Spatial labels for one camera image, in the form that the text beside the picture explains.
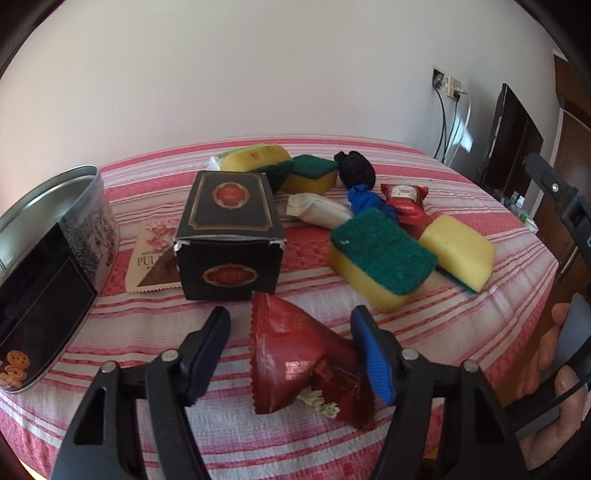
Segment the dark red triangular snack packet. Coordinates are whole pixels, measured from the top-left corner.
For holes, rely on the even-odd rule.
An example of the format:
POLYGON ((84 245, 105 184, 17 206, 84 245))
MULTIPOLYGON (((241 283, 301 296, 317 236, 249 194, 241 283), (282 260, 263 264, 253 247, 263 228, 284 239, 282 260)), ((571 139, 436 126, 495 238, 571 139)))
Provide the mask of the dark red triangular snack packet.
POLYGON ((352 340, 300 307, 256 292, 249 341, 257 414, 272 414, 301 400, 358 430, 373 427, 375 397, 352 340))

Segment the wooden cabinet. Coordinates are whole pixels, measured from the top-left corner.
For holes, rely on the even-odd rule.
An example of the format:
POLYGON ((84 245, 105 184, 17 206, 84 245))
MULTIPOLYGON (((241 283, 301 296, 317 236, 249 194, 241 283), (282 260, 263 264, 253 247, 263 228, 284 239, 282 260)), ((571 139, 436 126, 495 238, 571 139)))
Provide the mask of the wooden cabinet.
MULTIPOLYGON (((562 178, 582 194, 590 194, 590 94, 573 67, 554 57, 556 95, 559 100, 557 139, 549 162, 562 178)), ((547 196, 534 217, 538 237, 559 261, 559 276, 578 262, 578 250, 547 196)))

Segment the oval metal cookie tin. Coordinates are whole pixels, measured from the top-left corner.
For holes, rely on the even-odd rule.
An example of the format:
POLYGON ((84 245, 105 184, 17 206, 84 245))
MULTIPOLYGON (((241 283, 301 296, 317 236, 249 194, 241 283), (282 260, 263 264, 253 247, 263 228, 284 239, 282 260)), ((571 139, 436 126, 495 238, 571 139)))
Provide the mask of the oval metal cookie tin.
POLYGON ((106 284, 118 246, 94 165, 43 182, 2 215, 2 392, 31 387, 56 362, 106 284))

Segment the black crumpled cloth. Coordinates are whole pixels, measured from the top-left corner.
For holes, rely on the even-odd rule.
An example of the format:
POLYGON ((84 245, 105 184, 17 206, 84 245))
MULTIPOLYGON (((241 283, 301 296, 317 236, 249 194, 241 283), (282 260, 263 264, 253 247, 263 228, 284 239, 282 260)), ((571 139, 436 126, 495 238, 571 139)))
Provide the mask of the black crumpled cloth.
POLYGON ((376 171, 372 163, 360 152, 341 151, 334 156, 335 162, 339 167, 339 178, 346 189, 365 185, 369 190, 373 190, 376 184, 376 171))

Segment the white cream snack packet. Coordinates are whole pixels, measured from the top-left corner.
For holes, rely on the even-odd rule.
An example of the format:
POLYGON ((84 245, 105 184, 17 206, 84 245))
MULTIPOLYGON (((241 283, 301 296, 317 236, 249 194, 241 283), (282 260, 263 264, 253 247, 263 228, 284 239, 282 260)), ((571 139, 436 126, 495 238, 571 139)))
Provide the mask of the white cream snack packet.
POLYGON ((290 195, 286 214, 328 230, 338 228, 353 219, 353 212, 348 205, 315 193, 290 195))

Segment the red square snack packet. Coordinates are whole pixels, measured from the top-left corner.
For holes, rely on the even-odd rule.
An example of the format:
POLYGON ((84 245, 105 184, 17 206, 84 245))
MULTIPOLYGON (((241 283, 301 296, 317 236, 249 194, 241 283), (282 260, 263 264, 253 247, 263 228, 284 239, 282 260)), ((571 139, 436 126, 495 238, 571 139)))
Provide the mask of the red square snack packet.
POLYGON ((426 226, 431 222, 431 217, 424 208, 424 200, 429 194, 428 187, 382 183, 381 191, 385 195, 386 204, 396 211, 402 225, 426 226))

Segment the bottles on side table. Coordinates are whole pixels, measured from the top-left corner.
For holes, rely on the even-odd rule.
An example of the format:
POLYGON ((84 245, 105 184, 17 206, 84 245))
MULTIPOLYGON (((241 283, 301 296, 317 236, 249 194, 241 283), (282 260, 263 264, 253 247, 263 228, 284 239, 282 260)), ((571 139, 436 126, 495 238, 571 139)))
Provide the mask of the bottles on side table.
POLYGON ((535 221, 530 217, 529 213, 524 209, 525 197, 515 191, 510 197, 504 200, 504 206, 518 219, 524 226, 533 234, 539 232, 539 228, 535 221))

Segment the black flat monitor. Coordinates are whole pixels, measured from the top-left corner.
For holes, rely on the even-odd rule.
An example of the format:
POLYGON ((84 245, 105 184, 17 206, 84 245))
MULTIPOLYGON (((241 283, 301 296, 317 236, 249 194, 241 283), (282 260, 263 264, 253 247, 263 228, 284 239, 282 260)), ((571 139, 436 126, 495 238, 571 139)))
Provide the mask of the black flat monitor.
POLYGON ((525 163, 541 152, 544 140, 535 122, 511 87, 504 83, 498 96, 493 125, 475 182, 495 196, 525 196, 531 183, 525 163))

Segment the back green-top yellow sponge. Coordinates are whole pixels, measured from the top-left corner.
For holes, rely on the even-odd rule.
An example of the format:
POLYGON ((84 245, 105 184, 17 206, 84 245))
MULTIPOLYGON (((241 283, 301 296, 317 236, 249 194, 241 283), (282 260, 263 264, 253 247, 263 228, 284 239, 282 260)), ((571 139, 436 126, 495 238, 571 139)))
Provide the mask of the back green-top yellow sponge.
POLYGON ((314 193, 324 195, 335 186, 338 163, 314 155, 294 156, 294 170, 280 186, 287 194, 314 193))

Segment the green white soap packet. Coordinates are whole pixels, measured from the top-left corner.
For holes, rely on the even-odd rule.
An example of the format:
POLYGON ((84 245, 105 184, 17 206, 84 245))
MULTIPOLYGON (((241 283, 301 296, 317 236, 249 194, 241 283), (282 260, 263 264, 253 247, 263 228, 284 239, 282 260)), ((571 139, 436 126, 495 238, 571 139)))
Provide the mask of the green white soap packet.
POLYGON ((207 162, 208 171, 226 171, 226 172, 246 172, 245 164, 240 160, 235 160, 238 152, 245 150, 245 147, 238 147, 224 152, 213 154, 207 162))

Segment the red white striped tablecloth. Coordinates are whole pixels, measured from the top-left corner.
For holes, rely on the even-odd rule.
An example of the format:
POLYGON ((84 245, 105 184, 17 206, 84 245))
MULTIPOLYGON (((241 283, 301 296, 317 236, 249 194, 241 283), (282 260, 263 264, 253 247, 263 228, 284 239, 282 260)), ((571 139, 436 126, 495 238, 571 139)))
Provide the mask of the red white striped tablecloth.
MULTIPOLYGON (((451 215, 495 246, 493 273, 479 293, 434 274, 393 314, 376 320, 399 341, 435 362, 476 360, 498 384, 516 361, 540 318, 557 260, 523 224, 464 176, 401 144, 335 136, 280 136, 294 155, 324 158, 358 151, 373 163, 380 183, 424 185, 426 209, 451 215)), ((211 313, 178 289, 130 293, 124 277, 142 222, 176 219, 193 178, 232 143, 214 142, 144 154, 101 170, 120 231, 112 275, 92 313, 58 362, 33 387, 1 397, 1 431, 39 473, 52 470, 67 427, 101 364, 150 361, 175 347, 211 313)), ((276 293, 335 331, 349 333, 349 313, 361 298, 327 262, 329 234, 286 220, 287 250, 276 293)), ((204 398, 187 413, 197 445, 215 479, 366 479, 392 412, 379 407, 376 423, 359 431, 303 402, 270 415, 254 412, 250 395, 246 302, 228 305, 231 335, 204 398)))

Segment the front green-top yellow sponge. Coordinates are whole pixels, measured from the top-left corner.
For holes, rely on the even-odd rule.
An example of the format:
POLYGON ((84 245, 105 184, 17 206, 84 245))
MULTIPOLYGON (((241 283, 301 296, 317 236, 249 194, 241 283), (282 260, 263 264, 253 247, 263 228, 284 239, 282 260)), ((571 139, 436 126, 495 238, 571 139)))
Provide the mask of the front green-top yellow sponge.
POLYGON ((438 257, 370 208, 332 229, 328 263, 370 306, 391 313, 427 281, 438 257))

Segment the green-top yellow sponge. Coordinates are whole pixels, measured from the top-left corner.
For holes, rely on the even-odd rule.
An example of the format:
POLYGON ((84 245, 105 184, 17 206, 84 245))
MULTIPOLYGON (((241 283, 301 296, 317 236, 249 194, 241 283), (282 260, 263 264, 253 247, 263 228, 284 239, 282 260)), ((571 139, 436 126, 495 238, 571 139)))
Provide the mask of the green-top yellow sponge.
POLYGON ((314 193, 324 195, 335 186, 338 163, 314 155, 294 156, 294 170, 280 186, 287 194, 314 193))
POLYGON ((391 313, 427 281, 438 257, 370 208, 332 229, 328 263, 370 306, 391 313))

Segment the black ornate cardboard box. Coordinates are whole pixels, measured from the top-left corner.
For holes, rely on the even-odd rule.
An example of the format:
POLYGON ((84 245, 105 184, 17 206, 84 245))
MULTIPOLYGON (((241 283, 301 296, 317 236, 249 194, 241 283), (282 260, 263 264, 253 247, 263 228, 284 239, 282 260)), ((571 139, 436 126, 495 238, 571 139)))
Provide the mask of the black ornate cardboard box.
POLYGON ((192 301, 242 301, 273 293, 287 247, 266 175, 199 171, 173 252, 192 301))

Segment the wall power socket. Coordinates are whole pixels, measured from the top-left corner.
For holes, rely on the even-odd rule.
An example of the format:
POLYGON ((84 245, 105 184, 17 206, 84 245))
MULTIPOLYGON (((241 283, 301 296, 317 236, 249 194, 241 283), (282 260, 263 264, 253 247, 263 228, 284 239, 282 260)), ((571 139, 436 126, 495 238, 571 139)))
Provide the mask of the wall power socket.
POLYGON ((461 82, 458 79, 445 74, 438 68, 433 69, 432 84, 437 91, 444 93, 450 98, 455 98, 456 100, 465 94, 461 82))

